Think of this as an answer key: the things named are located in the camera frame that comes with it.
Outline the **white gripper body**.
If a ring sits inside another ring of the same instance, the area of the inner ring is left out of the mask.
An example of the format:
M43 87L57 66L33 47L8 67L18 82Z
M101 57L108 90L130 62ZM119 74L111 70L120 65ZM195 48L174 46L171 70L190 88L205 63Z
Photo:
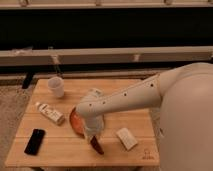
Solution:
M94 136L99 137L104 130L104 117L83 117L83 131L87 140L91 140Z

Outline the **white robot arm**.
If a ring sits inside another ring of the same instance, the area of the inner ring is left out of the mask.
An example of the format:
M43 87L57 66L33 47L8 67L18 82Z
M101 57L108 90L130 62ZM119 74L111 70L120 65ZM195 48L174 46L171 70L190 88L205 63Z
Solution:
M213 171L213 64L192 63L110 95L91 90L76 106L85 132L100 132L107 113L160 109L161 171Z

